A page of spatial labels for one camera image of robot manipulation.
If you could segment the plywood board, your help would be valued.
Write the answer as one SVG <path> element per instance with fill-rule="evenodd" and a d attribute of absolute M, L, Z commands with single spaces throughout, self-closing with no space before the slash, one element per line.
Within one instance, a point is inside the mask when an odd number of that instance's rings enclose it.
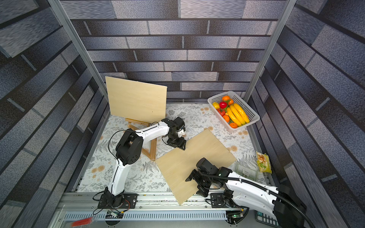
<path fill-rule="evenodd" d="M 198 191 L 196 182 L 185 180 L 202 158 L 218 168 L 228 168 L 236 161 L 234 155 L 208 129 L 188 140 L 184 151 L 175 148 L 156 160 L 180 205 Z"/>
<path fill-rule="evenodd" d="M 106 87 L 111 115 L 147 123 L 165 118 L 166 86 L 106 77 Z"/>

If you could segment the wooden easel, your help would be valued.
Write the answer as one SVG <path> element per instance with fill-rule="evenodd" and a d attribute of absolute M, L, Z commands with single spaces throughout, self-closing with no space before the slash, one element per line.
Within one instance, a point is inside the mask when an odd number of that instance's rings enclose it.
<path fill-rule="evenodd" d="M 157 139 L 153 139 L 147 143 L 144 143 L 142 147 L 142 154 L 147 156 L 151 161 L 156 160 L 156 152 L 157 152 Z"/>
<path fill-rule="evenodd" d="M 144 126 L 146 126 L 146 127 L 149 127 L 149 126 L 150 126 L 150 123 L 148 123 L 148 122 L 138 121 L 138 120 L 129 119 L 129 118 L 126 118 L 125 120 L 126 120 L 127 122 L 129 122 L 129 123 L 140 124 L 140 125 L 144 125 Z"/>

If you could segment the white plastic basket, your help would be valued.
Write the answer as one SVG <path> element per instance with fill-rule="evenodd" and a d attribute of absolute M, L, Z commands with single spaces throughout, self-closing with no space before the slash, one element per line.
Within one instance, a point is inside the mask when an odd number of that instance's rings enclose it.
<path fill-rule="evenodd" d="M 259 115 L 233 91 L 214 95 L 208 98 L 208 103 L 231 133 L 260 120 Z"/>

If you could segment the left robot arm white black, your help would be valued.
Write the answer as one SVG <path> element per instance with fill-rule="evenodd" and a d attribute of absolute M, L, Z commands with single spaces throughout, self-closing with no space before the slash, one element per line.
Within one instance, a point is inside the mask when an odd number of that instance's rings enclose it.
<path fill-rule="evenodd" d="M 140 158 L 143 143 L 159 137 L 168 137 L 167 145 L 184 150 L 186 140 L 185 122 L 177 117 L 174 120 L 165 118 L 147 128 L 124 130 L 120 141 L 116 145 L 116 166 L 111 182 L 98 201 L 99 209 L 118 209 L 127 200 L 124 198 L 125 182 L 132 165 Z"/>

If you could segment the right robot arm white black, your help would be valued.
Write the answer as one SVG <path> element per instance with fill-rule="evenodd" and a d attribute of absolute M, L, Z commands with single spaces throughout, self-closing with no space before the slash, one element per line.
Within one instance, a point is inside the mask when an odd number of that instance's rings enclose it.
<path fill-rule="evenodd" d="M 186 178 L 186 181 L 192 180 L 197 183 L 198 195 L 207 197 L 211 185 L 215 185 L 224 188 L 222 199 L 226 206 L 244 210 L 241 216 L 228 216 L 227 222 L 231 225 L 240 222 L 249 210 L 255 210 L 276 220 L 282 228 L 315 226 L 306 215 L 305 203 L 288 186 L 266 186 L 251 181 L 226 167 L 217 168 L 206 158 L 202 158 Z"/>

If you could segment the orange fruit bottom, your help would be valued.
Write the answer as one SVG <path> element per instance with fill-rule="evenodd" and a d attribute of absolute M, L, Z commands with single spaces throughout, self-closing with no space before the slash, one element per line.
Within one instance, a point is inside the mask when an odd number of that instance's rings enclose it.
<path fill-rule="evenodd" d="M 234 121 L 232 121 L 231 119 L 230 119 L 230 117 L 228 116 L 228 115 L 224 115 L 223 116 L 223 118 L 224 118 L 224 120 L 229 124 L 229 126 L 231 127 L 231 128 L 238 128 L 239 126 L 234 122 Z"/>

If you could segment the green clear plastic bag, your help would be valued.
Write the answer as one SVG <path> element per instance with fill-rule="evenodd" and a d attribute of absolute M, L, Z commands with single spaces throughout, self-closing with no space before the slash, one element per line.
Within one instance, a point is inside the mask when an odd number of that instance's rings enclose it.
<path fill-rule="evenodd" d="M 236 163 L 235 172 L 240 176 L 245 177 L 251 181 L 256 181 L 258 177 L 258 171 L 249 167 L 243 166 L 240 163 Z"/>

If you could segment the yellow banana bunch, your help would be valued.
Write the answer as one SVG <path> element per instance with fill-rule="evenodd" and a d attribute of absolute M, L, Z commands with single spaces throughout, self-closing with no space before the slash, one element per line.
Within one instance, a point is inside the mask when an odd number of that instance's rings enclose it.
<path fill-rule="evenodd" d="M 250 122 L 245 111 L 238 104 L 232 104 L 227 107 L 227 115 L 232 121 L 234 121 L 239 127 L 244 126 Z"/>

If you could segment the yellow snack packet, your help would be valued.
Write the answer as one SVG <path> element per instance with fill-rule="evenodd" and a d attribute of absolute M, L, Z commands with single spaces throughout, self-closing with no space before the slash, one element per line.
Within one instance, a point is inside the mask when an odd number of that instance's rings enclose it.
<path fill-rule="evenodd" d="M 266 154 L 256 152 L 256 157 L 257 157 L 257 166 L 259 168 L 259 171 L 261 173 L 272 174 L 272 168 L 271 168 L 269 156 Z"/>

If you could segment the black calculator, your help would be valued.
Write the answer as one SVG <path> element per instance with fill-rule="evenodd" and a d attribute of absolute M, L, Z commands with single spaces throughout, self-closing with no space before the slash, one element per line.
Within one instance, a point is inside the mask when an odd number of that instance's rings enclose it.
<path fill-rule="evenodd" d="M 274 228 L 280 228 L 279 223 L 274 218 L 268 216 L 265 213 L 255 211 L 255 219 L 258 223 L 266 224 Z"/>

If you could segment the red object on floor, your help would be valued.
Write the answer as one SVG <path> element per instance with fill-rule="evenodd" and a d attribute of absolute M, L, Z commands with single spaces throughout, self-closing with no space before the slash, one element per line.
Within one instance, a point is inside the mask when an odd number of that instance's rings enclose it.
<path fill-rule="evenodd" d="M 85 218 L 85 219 L 81 219 L 81 220 L 74 221 L 70 225 L 70 227 L 71 228 L 85 228 L 86 226 L 88 226 L 92 222 L 93 222 L 93 218 L 92 217 L 89 217 L 89 218 Z"/>

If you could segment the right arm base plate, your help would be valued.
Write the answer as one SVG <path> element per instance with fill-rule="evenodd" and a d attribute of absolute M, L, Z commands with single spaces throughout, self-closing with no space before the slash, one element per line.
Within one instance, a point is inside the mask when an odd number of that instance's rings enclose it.
<path fill-rule="evenodd" d="M 223 193 L 211 193 L 208 202 L 212 208 L 230 208 L 228 198 Z"/>

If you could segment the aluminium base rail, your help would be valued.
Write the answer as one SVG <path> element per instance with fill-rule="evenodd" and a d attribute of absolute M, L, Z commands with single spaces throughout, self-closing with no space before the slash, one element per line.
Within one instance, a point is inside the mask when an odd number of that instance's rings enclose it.
<path fill-rule="evenodd" d="M 65 193 L 56 208 L 51 221 L 52 227 L 71 225 L 74 221 L 93 218 L 91 225 L 106 222 L 108 226 L 120 225 L 123 221 L 189 221 L 189 220 L 227 220 L 230 214 L 243 215 L 237 208 L 212 208 L 207 198 L 194 195 L 183 204 L 170 192 L 137 193 L 134 209 L 98 209 L 95 192 Z"/>

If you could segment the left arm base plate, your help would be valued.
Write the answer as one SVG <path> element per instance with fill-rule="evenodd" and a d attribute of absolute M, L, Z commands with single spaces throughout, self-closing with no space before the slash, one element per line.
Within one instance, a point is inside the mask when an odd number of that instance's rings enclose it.
<path fill-rule="evenodd" d="M 136 207 L 137 194 L 102 194 L 98 200 L 98 209 L 134 209 Z"/>

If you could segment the right aluminium frame post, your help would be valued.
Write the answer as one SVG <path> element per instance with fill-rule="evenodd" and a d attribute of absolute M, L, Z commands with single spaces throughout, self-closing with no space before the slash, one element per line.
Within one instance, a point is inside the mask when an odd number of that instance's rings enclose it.
<path fill-rule="evenodd" d="M 257 81 L 258 79 L 262 76 L 263 72 L 264 72 L 264 67 L 277 43 L 277 40 L 279 38 L 279 36 L 281 35 L 282 31 L 283 31 L 283 28 L 296 4 L 297 0 L 289 0 L 289 1 L 286 1 L 285 3 L 285 6 L 283 8 L 283 12 L 281 14 L 281 16 L 279 17 L 278 21 L 277 21 L 277 25 L 270 37 L 270 40 L 269 40 L 269 43 L 267 45 L 267 47 L 265 48 L 264 50 L 264 54 L 263 54 L 263 57 L 262 57 L 262 60 L 260 60 L 260 62 L 258 63 L 257 67 L 256 67 L 256 70 L 255 70 L 255 73 L 249 83 L 249 86 L 245 92 L 245 95 L 243 97 L 243 100 L 245 102 L 248 102 L 253 91 L 254 91 L 254 88 L 257 84 Z"/>

